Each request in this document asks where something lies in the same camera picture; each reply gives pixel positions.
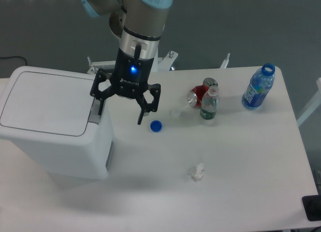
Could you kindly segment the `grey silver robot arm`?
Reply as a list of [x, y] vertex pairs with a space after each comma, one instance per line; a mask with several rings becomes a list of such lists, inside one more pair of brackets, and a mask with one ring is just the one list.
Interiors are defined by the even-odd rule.
[[134, 99], [141, 108], [137, 123], [156, 112], [161, 85], [149, 84], [158, 45], [173, 0], [81, 0], [86, 12], [94, 17], [117, 15], [111, 26], [120, 39], [113, 69], [99, 68], [90, 95], [104, 102], [113, 95]]

